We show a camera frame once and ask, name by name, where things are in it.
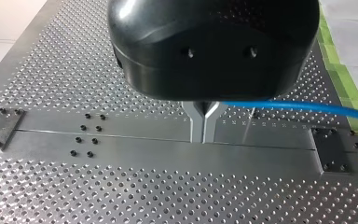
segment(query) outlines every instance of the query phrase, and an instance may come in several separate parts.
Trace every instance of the perforated metal table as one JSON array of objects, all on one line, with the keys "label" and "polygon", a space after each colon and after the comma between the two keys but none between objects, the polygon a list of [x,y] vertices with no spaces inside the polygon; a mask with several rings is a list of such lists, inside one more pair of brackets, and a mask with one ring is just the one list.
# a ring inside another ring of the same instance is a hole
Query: perforated metal table
[{"label": "perforated metal table", "polygon": [[[25,111],[0,150],[0,223],[358,223],[346,118],[231,106],[192,144],[180,102],[125,82],[106,2],[48,0],[0,63],[0,107]],[[340,105],[318,44],[277,99]],[[350,172],[325,171],[310,128],[337,129]]]}]

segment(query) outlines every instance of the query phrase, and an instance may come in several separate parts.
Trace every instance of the metal bracket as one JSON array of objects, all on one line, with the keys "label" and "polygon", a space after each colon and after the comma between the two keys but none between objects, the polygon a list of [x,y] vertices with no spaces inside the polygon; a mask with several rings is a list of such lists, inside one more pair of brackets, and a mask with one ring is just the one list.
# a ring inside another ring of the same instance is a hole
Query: metal bracket
[{"label": "metal bracket", "polygon": [[320,164],[325,172],[350,173],[344,145],[335,129],[311,129]]},{"label": "metal bracket", "polygon": [[10,136],[25,114],[20,109],[0,108],[0,151],[2,151],[10,140]]},{"label": "metal bracket", "polygon": [[199,102],[182,102],[182,108],[190,117],[190,142],[201,143],[203,136],[204,115]]},{"label": "metal bracket", "polygon": [[221,102],[214,102],[211,104],[208,112],[205,115],[203,143],[214,142],[217,119],[219,119],[220,115],[223,114],[227,108],[228,105],[224,105]]},{"label": "metal bracket", "polygon": [[228,108],[228,105],[213,102],[204,111],[202,108],[204,105],[202,102],[182,102],[182,108],[191,121],[190,142],[192,143],[214,142],[216,121]]}]

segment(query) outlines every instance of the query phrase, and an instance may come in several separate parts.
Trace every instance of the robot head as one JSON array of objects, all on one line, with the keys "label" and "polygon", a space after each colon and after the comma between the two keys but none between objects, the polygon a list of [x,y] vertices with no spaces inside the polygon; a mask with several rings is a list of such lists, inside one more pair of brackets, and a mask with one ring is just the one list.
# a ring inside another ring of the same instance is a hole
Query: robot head
[{"label": "robot head", "polygon": [[166,100],[260,100],[295,83],[319,24],[317,0],[111,0],[118,64]]}]

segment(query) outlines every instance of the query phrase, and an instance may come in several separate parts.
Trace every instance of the blue cable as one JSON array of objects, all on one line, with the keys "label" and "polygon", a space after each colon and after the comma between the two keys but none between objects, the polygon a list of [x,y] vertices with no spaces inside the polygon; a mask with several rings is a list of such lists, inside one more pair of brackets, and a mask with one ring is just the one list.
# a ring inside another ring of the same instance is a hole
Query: blue cable
[{"label": "blue cable", "polygon": [[306,102],[289,101],[249,101],[249,102],[224,102],[226,105],[244,106],[244,107],[275,107],[283,109],[303,109],[315,112],[324,112],[337,115],[343,115],[358,119],[358,110],[338,105],[322,105]]}]

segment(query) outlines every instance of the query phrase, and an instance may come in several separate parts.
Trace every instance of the metal clamp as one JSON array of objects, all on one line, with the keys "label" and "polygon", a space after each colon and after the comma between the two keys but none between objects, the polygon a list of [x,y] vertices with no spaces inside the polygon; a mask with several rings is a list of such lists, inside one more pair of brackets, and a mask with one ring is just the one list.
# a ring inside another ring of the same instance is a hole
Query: metal clamp
[{"label": "metal clamp", "polygon": [[10,136],[24,113],[20,109],[0,108],[0,151],[7,146]]}]

